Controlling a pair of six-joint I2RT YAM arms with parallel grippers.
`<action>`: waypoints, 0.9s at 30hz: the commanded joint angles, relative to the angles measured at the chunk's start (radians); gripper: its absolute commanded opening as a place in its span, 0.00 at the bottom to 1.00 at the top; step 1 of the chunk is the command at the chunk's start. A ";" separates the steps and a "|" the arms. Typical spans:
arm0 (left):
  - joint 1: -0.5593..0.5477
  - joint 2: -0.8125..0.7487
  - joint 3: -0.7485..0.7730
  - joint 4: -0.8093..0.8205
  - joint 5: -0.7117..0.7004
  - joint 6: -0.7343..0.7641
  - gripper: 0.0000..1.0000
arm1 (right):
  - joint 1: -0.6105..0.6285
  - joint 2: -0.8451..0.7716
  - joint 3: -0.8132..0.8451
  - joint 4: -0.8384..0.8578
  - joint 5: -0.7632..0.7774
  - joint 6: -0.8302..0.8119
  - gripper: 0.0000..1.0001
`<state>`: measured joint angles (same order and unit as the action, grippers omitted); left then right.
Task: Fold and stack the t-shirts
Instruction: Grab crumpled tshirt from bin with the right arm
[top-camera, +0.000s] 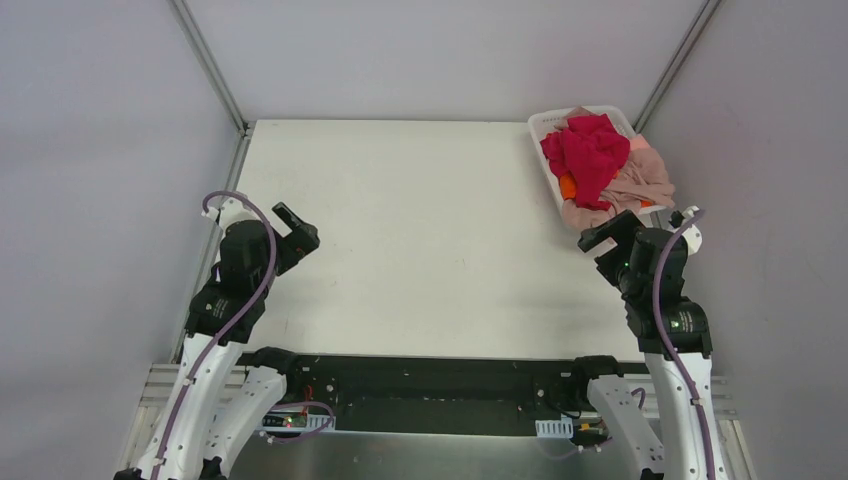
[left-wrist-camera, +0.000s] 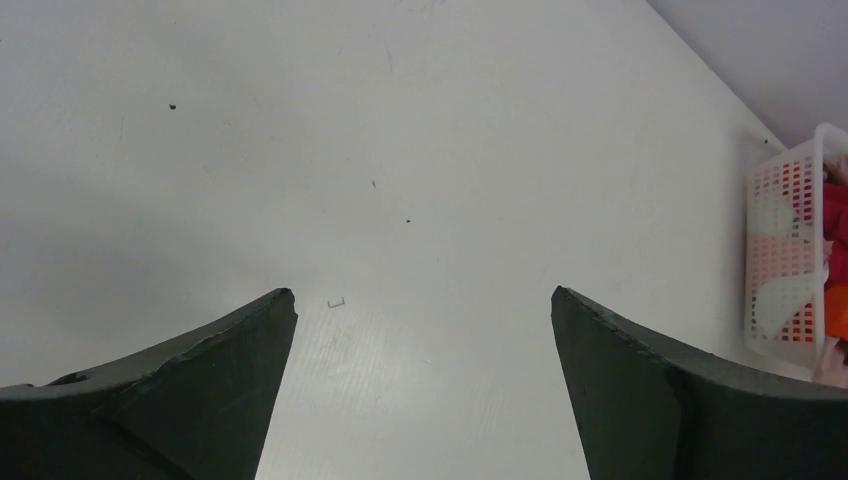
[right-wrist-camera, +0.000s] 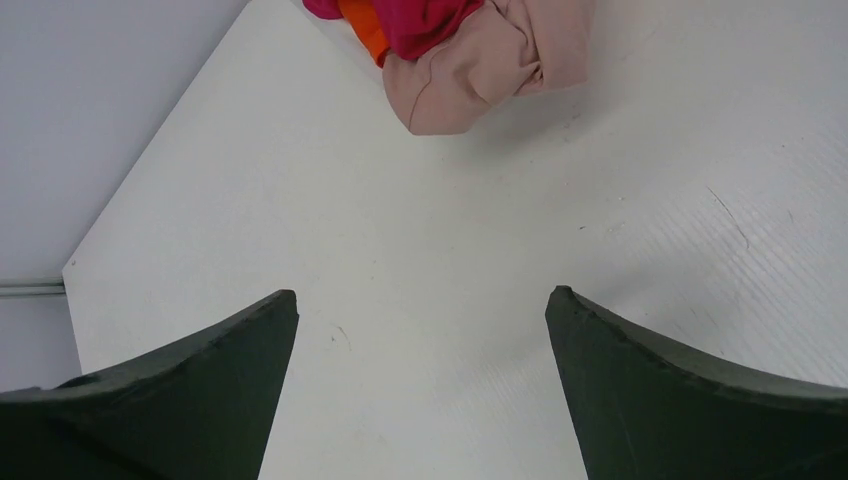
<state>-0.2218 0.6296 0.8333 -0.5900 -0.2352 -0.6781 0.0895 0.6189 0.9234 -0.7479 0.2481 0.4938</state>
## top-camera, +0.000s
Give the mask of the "red t shirt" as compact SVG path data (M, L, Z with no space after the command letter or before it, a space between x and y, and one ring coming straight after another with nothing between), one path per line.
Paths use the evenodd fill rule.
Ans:
M570 199L580 208L607 210L601 193L616 179L630 152L630 139L619 134L605 114L577 113L547 134L539 145L555 177L569 177Z

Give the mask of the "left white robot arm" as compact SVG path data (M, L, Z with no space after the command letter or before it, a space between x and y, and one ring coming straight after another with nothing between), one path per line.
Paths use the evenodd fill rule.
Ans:
M226 479L262 418L278 402L303 396L297 354L263 347L249 355L240 390L219 406L275 279L320 245L317 228L285 203L272 212L287 234L243 194L215 191L203 199L203 216L223 233L219 259L190 302L177 378L148 445L116 478Z

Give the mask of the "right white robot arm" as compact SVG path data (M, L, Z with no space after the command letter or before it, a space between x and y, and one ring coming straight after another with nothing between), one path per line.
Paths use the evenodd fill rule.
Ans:
M624 302L627 326L653 384L661 431L649 425L612 356L575 360L564 381L565 405L599 414L633 479L729 476L712 400L708 317L683 293L687 261L703 241L697 227L703 215L696 206L675 211L663 229L646 226L626 210L583 230L578 240L583 252L613 244L596 257L596 269Z

